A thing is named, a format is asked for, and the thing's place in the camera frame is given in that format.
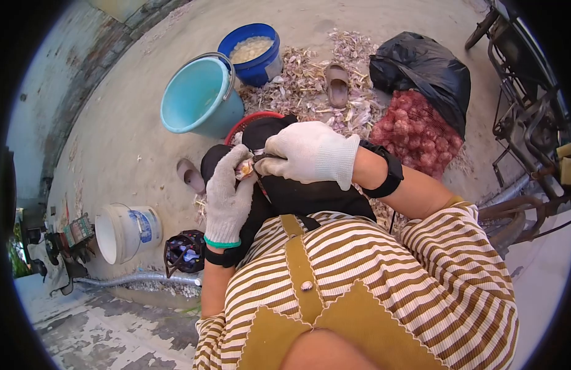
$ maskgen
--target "light blue bucket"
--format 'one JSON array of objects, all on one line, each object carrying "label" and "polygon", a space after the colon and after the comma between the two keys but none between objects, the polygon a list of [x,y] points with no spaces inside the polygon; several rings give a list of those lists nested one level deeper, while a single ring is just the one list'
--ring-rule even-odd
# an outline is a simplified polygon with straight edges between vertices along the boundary
[{"label": "light blue bucket", "polygon": [[[225,64],[213,57],[228,61]],[[244,117],[245,107],[234,90],[236,74],[230,60],[221,53],[205,53],[186,62],[166,86],[160,118],[175,134],[225,138]]]}]

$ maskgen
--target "slipper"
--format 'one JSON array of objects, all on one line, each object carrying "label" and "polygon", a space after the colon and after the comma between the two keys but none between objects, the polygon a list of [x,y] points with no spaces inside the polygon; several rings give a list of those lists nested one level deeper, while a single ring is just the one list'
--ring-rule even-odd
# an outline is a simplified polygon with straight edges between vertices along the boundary
[{"label": "slipper", "polygon": [[344,108],[349,94],[349,75],[339,63],[330,63],[325,69],[329,104],[334,108]]},{"label": "slipper", "polygon": [[178,174],[178,178],[189,185],[197,194],[205,194],[203,176],[201,176],[199,170],[190,160],[186,158],[179,159],[176,164],[176,173]]}]

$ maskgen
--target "knee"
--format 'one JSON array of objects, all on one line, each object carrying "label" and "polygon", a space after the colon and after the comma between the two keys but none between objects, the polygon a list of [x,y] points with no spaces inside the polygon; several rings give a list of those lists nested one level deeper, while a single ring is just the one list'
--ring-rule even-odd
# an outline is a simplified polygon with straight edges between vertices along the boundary
[{"label": "knee", "polygon": [[207,153],[201,159],[201,175],[207,184],[215,171],[217,162],[230,152],[231,147],[228,145],[217,144],[209,148]]},{"label": "knee", "polygon": [[265,147],[267,139],[277,135],[288,123],[281,118],[267,117],[252,121],[242,134],[242,143],[251,150]]}]

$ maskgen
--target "white cotton glove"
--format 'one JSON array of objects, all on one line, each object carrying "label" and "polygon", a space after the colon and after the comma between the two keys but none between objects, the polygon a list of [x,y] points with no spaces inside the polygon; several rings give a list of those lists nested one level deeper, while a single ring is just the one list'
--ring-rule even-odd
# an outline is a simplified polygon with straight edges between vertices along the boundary
[{"label": "white cotton glove", "polygon": [[264,158],[254,168],[262,175],[311,183],[336,181],[349,190],[359,136],[344,136],[322,122],[297,122],[271,136],[265,152],[285,159]]},{"label": "white cotton glove", "polygon": [[239,144],[232,148],[215,167],[207,183],[207,228],[205,241],[215,248],[235,248],[240,245],[240,229],[246,222],[252,203],[257,175],[252,174],[236,186],[234,168],[252,157],[248,148]]}]

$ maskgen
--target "black bag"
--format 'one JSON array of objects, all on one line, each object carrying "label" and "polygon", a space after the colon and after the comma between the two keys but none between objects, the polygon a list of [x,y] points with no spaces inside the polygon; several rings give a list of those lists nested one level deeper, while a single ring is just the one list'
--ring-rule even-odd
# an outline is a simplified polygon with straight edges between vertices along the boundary
[{"label": "black bag", "polygon": [[470,72],[435,40],[406,31],[396,35],[370,55],[370,78],[385,93],[417,89],[464,139]]},{"label": "black bag", "polygon": [[185,230],[168,239],[164,245],[166,277],[175,270],[195,273],[203,270],[205,260],[205,240],[199,230]]}]

